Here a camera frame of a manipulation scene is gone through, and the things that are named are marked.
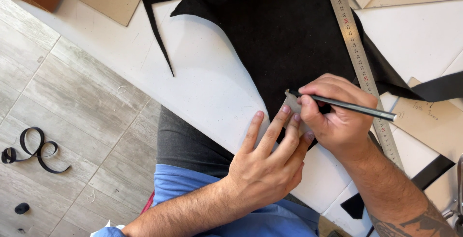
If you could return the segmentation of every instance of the metal ruler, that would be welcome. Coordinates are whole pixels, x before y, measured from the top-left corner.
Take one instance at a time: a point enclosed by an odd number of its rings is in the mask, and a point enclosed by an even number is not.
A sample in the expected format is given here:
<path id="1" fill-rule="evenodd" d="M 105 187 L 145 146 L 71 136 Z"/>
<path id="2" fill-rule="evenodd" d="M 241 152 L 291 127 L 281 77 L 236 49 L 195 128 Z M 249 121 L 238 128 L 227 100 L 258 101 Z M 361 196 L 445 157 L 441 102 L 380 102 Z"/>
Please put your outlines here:
<path id="1" fill-rule="evenodd" d="M 368 64 L 365 50 L 363 49 L 360 34 L 350 11 L 349 2 L 347 0 L 331 0 L 336 18 L 338 19 L 339 27 L 344 37 L 347 50 L 349 51 L 350 59 L 354 65 L 355 73 L 362 90 L 374 95 L 378 99 L 378 110 L 384 110 L 381 99 L 379 98 L 378 89 L 374 83 Z M 396 164 L 397 167 L 403 170 L 403 165 L 394 138 L 392 137 L 389 122 L 375 117 L 373 126 L 376 130 L 376 135 L 379 138 L 384 154 Z"/>

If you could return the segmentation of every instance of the left hand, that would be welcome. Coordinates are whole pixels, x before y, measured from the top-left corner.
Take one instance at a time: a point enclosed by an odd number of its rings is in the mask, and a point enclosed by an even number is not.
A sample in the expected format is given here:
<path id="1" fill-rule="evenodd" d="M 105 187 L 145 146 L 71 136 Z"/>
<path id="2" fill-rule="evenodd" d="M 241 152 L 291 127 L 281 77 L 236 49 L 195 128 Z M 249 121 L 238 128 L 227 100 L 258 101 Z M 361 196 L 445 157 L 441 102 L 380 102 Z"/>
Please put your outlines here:
<path id="1" fill-rule="evenodd" d="M 299 138 L 298 113 L 291 117 L 285 138 L 272 153 L 290 113 L 291 108 L 283 106 L 258 147 L 253 149 L 263 121 L 263 112 L 258 111 L 252 119 L 243 145 L 230 164 L 228 175 L 221 180 L 230 189 L 234 203 L 242 205 L 248 213 L 283 199 L 302 179 L 303 160 L 314 136 L 310 131 Z"/>

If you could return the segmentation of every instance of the tattoo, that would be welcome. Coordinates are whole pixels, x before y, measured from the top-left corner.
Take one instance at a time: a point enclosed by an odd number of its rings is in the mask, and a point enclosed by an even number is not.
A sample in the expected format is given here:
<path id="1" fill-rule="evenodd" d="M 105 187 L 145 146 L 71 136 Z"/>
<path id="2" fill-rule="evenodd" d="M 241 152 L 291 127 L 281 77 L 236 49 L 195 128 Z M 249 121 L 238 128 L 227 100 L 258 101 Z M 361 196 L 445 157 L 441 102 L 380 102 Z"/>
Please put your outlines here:
<path id="1" fill-rule="evenodd" d="M 398 225 L 380 221 L 373 215 L 370 218 L 381 237 L 456 237 L 431 201 L 428 201 L 428 209 L 424 213 Z"/>

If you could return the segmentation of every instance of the forearm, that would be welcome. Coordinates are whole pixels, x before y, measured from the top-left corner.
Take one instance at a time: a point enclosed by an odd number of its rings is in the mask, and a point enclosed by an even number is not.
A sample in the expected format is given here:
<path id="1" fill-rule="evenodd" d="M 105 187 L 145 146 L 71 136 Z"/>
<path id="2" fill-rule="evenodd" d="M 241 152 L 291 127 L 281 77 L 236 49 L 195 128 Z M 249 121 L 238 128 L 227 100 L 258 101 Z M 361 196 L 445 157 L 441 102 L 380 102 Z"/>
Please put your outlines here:
<path id="1" fill-rule="evenodd" d="M 342 162 L 382 237 L 449 237 L 455 233 L 406 175 L 369 141 L 365 156 Z"/>
<path id="2" fill-rule="evenodd" d="M 223 180 L 158 204 L 128 224 L 127 237 L 183 237 L 232 222 L 248 213 Z"/>

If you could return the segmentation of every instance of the fingernail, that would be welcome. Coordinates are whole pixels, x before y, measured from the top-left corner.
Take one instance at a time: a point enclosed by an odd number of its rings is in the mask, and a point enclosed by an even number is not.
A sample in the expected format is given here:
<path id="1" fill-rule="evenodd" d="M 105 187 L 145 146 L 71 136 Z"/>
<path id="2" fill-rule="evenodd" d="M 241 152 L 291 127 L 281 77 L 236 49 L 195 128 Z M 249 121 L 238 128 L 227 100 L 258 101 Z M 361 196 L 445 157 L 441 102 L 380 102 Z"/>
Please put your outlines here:
<path id="1" fill-rule="evenodd" d="M 289 106 L 286 106 L 286 105 L 283 106 L 284 113 L 289 113 L 290 111 L 291 111 L 291 108 Z"/>
<path id="2" fill-rule="evenodd" d="M 302 97 L 302 98 L 300 99 L 300 101 L 301 101 L 302 104 L 309 104 L 309 103 L 310 103 L 310 101 L 309 101 L 309 96 L 307 96 L 307 97 Z"/>
<path id="3" fill-rule="evenodd" d="M 312 141 L 313 141 L 314 138 L 315 138 L 315 135 L 313 134 L 312 131 L 309 131 L 309 132 L 304 134 L 304 139 L 309 144 L 312 144 Z"/>

